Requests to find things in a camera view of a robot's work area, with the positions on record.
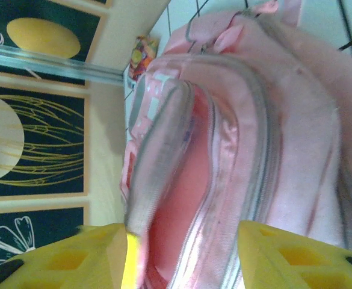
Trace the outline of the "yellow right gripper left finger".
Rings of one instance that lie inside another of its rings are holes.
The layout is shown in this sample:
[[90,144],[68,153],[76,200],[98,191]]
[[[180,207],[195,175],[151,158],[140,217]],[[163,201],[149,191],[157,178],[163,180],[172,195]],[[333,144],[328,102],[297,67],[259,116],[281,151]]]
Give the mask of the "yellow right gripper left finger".
[[83,226],[69,238],[0,264],[0,288],[138,288],[140,242],[121,223]]

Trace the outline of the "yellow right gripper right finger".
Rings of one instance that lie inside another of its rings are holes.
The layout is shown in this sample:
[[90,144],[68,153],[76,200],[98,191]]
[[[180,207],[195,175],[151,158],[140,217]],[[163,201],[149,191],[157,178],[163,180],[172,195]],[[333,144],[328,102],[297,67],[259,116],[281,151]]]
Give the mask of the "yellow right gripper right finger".
[[254,221],[241,221],[246,288],[352,288],[352,251]]

